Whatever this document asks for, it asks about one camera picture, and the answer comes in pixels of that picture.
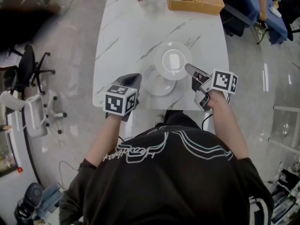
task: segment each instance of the floor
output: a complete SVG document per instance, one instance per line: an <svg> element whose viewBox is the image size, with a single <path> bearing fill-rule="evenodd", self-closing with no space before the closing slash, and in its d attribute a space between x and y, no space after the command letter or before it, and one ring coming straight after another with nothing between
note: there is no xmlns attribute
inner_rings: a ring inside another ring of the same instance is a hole
<svg viewBox="0 0 300 225"><path fill-rule="evenodd" d="M105 119L104 112L92 104L92 82L98 33L107 0L74 0L72 4L72 0L57 1L65 6L65 14L52 19L33 46L37 59L44 52L51 53L44 67L55 69L56 74L45 76L45 97L56 94L59 100L55 110L65 111L68 116L56 122L47 136L29 139L42 184L47 186L58 181L67 188L76 171L61 163L61 178L59 162L64 160L78 168ZM292 153L270 144L267 139L272 137L290 144L293 137L295 116L287 112L274 113L273 105L299 107L299 35L295 34L293 42L273 46L266 36L256 45L251 29L246 29L243 37L226 36L226 43L230 70L239 76L231 108L252 161L262 179L268 181L274 177L280 161L289 165L295 159ZM163 111L134 111L129 122L122 124L120 136L127 138L151 128L154 115L161 113ZM202 112L186 113L201 124ZM58 128L63 134L55 132ZM207 130L213 132L211 122Z"/></svg>

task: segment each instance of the white table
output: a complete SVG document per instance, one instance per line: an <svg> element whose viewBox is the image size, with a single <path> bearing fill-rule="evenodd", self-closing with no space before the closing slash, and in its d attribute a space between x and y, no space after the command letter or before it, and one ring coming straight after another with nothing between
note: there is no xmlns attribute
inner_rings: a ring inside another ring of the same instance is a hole
<svg viewBox="0 0 300 225"><path fill-rule="evenodd" d="M104 105L105 87L119 76L142 73L154 63L155 53L166 42L185 44L193 65L212 73L229 70L226 41L220 16L169 11L166 0L140 7L135 0L108 0L99 32L93 81L93 105ZM199 110L194 103L192 77L177 81L163 97L140 88L137 109Z"/></svg>

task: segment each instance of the white graphic print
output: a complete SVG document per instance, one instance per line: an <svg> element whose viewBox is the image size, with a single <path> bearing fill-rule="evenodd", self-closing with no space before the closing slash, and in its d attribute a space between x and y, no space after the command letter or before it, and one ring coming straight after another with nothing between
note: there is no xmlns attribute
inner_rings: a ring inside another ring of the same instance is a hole
<svg viewBox="0 0 300 225"><path fill-rule="evenodd" d="M150 131L148 134L157 132L158 129L154 129ZM182 143L184 147L194 156L198 158L202 158L205 160L210 160L217 157L226 157L229 161L233 158L233 153L229 150L226 151L224 148L222 148L220 145L214 146L212 148L206 148L203 147L192 140L189 139L188 135L184 131L173 131L172 133L179 135L179 137L182 140ZM124 154L126 156L126 162L127 163L140 163L142 162L148 155L150 155L150 158L154 158L154 156L160 152L163 151L165 148L167 139L169 136L169 132L164 133L164 140L162 143L156 146L149 146L147 148L142 147L133 147L130 144L119 144L115 148L115 153L111 155L106 155L102 161L105 161L106 159L111 160L115 157L119 159Z"/></svg>
<svg viewBox="0 0 300 225"><path fill-rule="evenodd" d="M206 148L206 147L203 147L203 146L193 142L192 140L190 140L184 131L176 131L176 132L172 132L172 133L179 135L185 148L191 154L195 155L196 157L203 158L205 160L210 160L213 158L225 156L225 157L227 157L228 161L233 157L233 154L231 151L227 152L220 145L217 145L212 148Z"/></svg>
<svg viewBox="0 0 300 225"><path fill-rule="evenodd" d="M150 155L151 158L154 158L156 154L160 153L165 148L168 135L168 132L164 133L165 138L161 144L156 146L150 146L147 148L132 147L131 145L119 144L115 149L116 152L111 155L106 155L102 161L105 161L106 159L111 160L115 157L119 159L123 156L123 154L126 155L127 163L140 163L148 155Z"/></svg>
<svg viewBox="0 0 300 225"><path fill-rule="evenodd" d="M165 127L167 127L167 125L161 126L161 127L159 127L158 129L151 130L151 131L149 131L149 132L147 133L147 135L150 134L150 133L155 133L155 132L157 132L158 130L163 130Z"/></svg>

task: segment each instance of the black t-shirt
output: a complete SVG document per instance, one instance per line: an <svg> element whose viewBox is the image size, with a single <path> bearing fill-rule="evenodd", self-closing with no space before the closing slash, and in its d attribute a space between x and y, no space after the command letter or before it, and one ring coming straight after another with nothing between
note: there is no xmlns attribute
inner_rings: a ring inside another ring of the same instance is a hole
<svg viewBox="0 0 300 225"><path fill-rule="evenodd" d="M270 221L273 200L249 158L237 160L209 132L162 126L119 144L97 168L84 160L61 201L60 223L83 215L95 225L248 225L250 197Z"/></svg>

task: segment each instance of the white bowl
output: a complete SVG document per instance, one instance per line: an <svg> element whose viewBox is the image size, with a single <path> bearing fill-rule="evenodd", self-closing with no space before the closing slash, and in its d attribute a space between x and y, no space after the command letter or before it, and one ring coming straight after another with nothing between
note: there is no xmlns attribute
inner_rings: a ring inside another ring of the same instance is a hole
<svg viewBox="0 0 300 225"><path fill-rule="evenodd" d="M193 63L192 53L181 43L166 43L159 47L154 63L164 78L173 81L180 80L188 75L184 65Z"/></svg>
<svg viewBox="0 0 300 225"><path fill-rule="evenodd" d="M164 96L171 92L176 85L176 81L165 79L156 70L154 65L148 66L142 72L142 86L154 96Z"/></svg>

